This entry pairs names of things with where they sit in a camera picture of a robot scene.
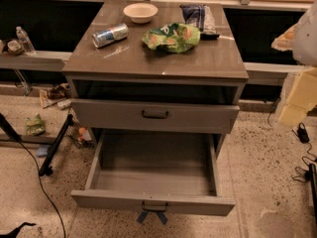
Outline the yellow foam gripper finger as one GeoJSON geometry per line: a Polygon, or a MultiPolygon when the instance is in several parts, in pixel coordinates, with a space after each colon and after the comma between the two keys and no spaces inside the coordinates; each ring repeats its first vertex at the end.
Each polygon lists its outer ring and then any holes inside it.
{"type": "Polygon", "coordinates": [[[278,123],[293,128],[316,106],[317,67],[308,66],[295,76],[290,93],[278,117],[278,123]]]}

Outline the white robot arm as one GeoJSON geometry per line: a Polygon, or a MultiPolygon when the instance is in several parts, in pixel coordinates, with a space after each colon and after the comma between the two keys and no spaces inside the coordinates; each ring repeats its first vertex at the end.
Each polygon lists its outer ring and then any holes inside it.
{"type": "Polygon", "coordinates": [[[299,124],[317,105],[317,1],[295,27],[292,53],[305,69],[295,76],[278,117],[278,122],[286,127],[299,124]]]}

